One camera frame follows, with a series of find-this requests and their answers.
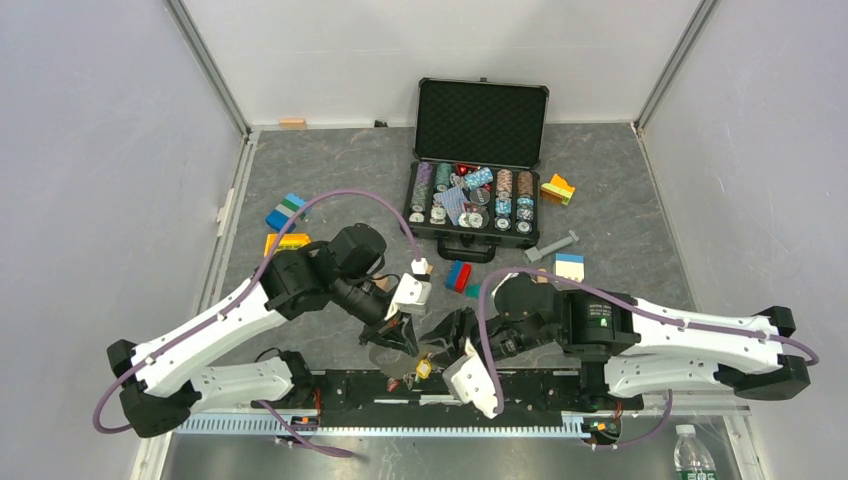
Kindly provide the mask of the yellow key tag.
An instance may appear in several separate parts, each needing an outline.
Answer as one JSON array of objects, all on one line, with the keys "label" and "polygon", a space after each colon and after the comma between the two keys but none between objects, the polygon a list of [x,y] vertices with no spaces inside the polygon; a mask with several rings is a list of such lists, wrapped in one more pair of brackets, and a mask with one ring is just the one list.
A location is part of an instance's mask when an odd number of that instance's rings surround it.
[{"label": "yellow key tag", "polygon": [[421,359],[415,367],[416,380],[426,380],[432,373],[433,366],[429,359]]}]

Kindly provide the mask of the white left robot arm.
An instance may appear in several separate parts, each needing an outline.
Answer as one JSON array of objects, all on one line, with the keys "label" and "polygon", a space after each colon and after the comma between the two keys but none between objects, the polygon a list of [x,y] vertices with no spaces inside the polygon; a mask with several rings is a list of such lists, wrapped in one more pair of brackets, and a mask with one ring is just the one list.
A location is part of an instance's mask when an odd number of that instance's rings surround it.
[{"label": "white left robot arm", "polygon": [[107,349],[129,429],[141,438],[168,433],[192,414],[230,403],[283,400],[306,405],[314,381],[293,353],[225,367],[213,361],[245,341],[333,303],[359,320],[362,344],[418,352],[411,318],[423,313],[430,265],[415,259],[391,290],[377,284],[387,244],[367,224],[330,241],[272,254],[265,268],[175,330],[148,342],[119,340]]}]

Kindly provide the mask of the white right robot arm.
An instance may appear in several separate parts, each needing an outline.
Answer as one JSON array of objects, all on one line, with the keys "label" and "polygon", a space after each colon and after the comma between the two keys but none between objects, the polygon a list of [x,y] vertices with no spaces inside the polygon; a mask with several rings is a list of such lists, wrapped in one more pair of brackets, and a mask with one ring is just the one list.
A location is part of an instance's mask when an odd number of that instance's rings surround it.
[{"label": "white right robot arm", "polygon": [[784,347],[795,331],[786,307],[723,317],[663,307],[627,294],[559,290],[527,273],[495,289],[496,314],[479,328],[471,308],[457,310],[423,335],[446,367],[471,344],[483,363],[556,344],[580,364],[577,392],[591,408],[657,390],[726,387],[747,400],[788,400],[810,383],[811,355]]}]

